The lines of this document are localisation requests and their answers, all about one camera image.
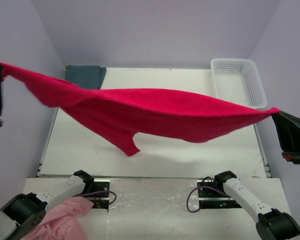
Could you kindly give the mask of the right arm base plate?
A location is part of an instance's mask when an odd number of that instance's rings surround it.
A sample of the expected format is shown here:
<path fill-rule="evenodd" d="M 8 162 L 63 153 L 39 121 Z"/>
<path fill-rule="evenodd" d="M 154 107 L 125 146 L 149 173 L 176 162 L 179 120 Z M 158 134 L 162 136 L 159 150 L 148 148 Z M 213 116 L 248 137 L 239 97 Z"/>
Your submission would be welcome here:
<path fill-rule="evenodd" d="M 197 182 L 200 187 L 197 190 L 199 205 L 202 210 L 205 209 L 240 209 L 241 206 L 233 199 L 226 197 L 212 189 L 219 190 L 212 179 L 205 179 Z"/>

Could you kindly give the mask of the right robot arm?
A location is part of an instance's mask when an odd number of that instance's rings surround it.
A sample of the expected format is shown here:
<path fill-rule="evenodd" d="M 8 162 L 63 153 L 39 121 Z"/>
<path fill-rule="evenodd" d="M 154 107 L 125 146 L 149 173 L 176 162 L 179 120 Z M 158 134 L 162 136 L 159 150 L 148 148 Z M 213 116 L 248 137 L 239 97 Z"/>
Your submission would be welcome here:
<path fill-rule="evenodd" d="M 300 165 L 300 118 L 280 112 L 272 115 L 282 157 Z M 254 220 L 256 231 L 262 240 L 296 240 L 300 226 L 286 212 L 264 203 L 249 191 L 232 171 L 214 176 L 214 184 L 222 194 L 233 198 Z"/>

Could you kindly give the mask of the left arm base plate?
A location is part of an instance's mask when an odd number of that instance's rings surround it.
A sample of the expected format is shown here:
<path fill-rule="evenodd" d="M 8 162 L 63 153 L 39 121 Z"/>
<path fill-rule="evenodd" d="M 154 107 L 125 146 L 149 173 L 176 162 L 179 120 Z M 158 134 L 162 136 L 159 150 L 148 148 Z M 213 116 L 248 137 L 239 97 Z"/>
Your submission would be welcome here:
<path fill-rule="evenodd" d="M 83 194 L 91 194 L 96 192 L 94 195 L 86 196 L 90 202 L 93 203 L 93 209 L 109 209 L 110 203 L 110 180 L 109 179 L 95 179 L 88 187 L 83 190 Z"/>

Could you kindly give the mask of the red t shirt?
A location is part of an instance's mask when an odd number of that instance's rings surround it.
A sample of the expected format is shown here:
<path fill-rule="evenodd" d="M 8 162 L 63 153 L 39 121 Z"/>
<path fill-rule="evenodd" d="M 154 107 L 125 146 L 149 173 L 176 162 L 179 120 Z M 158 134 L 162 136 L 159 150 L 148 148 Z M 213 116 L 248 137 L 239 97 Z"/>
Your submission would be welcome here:
<path fill-rule="evenodd" d="M 3 63 L 0 79 L 7 76 L 24 83 L 43 105 L 62 109 L 129 157 L 139 152 L 133 140 L 137 133 L 205 143 L 280 112 L 174 89 L 84 89 Z"/>

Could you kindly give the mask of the folded grey-blue t shirt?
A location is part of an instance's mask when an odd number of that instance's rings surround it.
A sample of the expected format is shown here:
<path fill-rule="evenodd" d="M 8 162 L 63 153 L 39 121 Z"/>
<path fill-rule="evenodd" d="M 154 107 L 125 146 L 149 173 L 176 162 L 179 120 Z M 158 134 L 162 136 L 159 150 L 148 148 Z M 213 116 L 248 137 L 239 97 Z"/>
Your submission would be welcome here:
<path fill-rule="evenodd" d="M 106 67 L 99 65 L 68 65 L 65 69 L 65 80 L 83 89 L 99 90 L 106 71 Z"/>

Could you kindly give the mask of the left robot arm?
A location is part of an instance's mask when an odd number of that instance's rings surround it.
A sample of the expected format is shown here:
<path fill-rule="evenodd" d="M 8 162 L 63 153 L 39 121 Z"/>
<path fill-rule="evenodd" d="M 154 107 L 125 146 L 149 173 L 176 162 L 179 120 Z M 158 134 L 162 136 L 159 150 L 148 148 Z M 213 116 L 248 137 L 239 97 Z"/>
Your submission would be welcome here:
<path fill-rule="evenodd" d="M 94 178 L 76 171 L 62 183 L 39 193 L 18 194 L 0 209 L 0 240 L 20 240 L 41 223 L 52 208 L 85 194 Z"/>

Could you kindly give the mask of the white plastic basket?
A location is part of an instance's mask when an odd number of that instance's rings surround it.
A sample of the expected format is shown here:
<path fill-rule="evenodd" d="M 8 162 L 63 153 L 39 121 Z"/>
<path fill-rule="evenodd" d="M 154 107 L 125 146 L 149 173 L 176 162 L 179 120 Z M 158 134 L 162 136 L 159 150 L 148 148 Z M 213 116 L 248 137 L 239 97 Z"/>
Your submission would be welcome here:
<path fill-rule="evenodd" d="M 217 98 L 253 109 L 267 107 L 267 97 L 254 61 L 215 58 L 210 66 Z"/>

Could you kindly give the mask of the pink t shirt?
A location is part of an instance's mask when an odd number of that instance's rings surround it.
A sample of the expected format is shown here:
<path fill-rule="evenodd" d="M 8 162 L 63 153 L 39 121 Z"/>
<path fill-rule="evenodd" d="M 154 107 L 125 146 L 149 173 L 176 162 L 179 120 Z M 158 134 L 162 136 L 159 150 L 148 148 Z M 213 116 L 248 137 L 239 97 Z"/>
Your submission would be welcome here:
<path fill-rule="evenodd" d="M 71 197 L 52 208 L 43 221 L 24 238 L 26 240 L 87 240 L 87 234 L 76 217 L 87 215 L 93 205 L 84 197 Z"/>

